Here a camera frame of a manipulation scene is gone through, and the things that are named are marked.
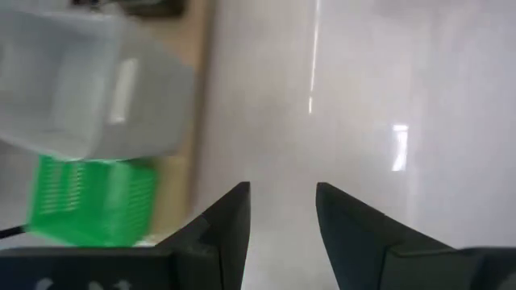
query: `white plastic container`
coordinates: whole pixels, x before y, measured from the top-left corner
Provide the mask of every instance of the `white plastic container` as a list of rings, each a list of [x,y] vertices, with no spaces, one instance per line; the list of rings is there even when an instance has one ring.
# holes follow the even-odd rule
[[[121,16],[0,9],[0,139],[66,160],[173,152],[194,73]]]

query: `green plastic basket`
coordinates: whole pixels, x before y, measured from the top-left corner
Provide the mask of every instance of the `green plastic basket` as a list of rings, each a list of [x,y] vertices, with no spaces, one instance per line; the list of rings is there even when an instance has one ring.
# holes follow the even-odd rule
[[[40,157],[28,229],[80,247],[132,246],[148,232],[156,173],[130,162]]]

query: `green basket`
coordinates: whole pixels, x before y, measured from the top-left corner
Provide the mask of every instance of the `green basket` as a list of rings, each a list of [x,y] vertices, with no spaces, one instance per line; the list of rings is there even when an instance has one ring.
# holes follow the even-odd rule
[[[148,232],[156,173],[129,162],[40,157],[28,229],[80,247],[132,246]]]

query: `black cable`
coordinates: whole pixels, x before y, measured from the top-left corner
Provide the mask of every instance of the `black cable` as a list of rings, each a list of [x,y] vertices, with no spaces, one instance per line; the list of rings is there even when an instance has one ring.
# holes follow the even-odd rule
[[[18,234],[25,233],[24,226],[15,226],[10,229],[0,230],[0,239],[14,237]]]

